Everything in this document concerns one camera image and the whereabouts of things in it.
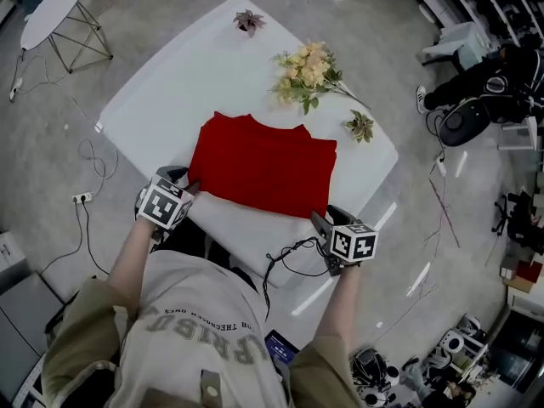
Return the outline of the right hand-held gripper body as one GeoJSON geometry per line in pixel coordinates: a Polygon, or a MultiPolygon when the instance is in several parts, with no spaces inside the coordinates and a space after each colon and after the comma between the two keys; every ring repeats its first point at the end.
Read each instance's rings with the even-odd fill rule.
{"type": "Polygon", "coordinates": [[[343,269],[360,266],[376,254],[378,232],[340,207],[328,205],[326,215],[331,223],[331,237],[321,249],[330,276],[343,269]]]}

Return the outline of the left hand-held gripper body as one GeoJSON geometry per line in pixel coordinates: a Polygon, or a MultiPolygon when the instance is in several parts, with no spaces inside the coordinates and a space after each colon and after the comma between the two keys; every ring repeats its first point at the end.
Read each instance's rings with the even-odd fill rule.
{"type": "Polygon", "coordinates": [[[188,183],[187,167],[160,167],[136,200],[135,218],[142,217],[155,225],[152,241],[164,241],[187,215],[194,196],[184,191],[188,183]]]}

